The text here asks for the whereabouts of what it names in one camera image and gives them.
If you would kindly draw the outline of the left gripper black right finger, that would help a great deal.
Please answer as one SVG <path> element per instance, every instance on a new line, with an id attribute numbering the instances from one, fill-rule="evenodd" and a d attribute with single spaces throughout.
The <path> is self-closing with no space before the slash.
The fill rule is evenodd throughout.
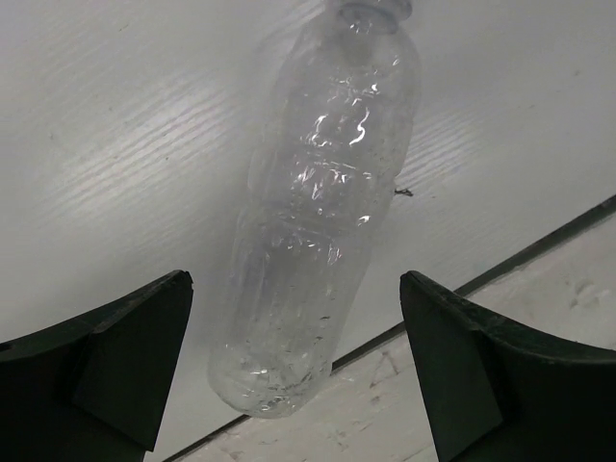
<path id="1" fill-rule="evenodd" d="M 615 353 L 479 306 L 416 271 L 404 325 L 441 461 L 611 461 Z"/>

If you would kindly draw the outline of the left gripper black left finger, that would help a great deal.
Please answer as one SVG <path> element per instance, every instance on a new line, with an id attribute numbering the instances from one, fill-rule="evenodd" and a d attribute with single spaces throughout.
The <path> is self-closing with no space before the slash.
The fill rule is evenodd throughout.
<path id="1" fill-rule="evenodd" d="M 4 461 L 142 461 L 154 450 L 193 303 L 172 271 L 1 345 Z"/>

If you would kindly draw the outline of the clear crushed bottle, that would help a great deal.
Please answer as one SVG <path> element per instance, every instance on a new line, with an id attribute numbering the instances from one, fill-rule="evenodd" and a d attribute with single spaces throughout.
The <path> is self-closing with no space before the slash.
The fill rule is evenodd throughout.
<path id="1" fill-rule="evenodd" d="M 251 417 L 292 415 L 330 375 L 418 105 L 409 1 L 329 1 L 280 67 L 251 144 L 208 380 Z"/>

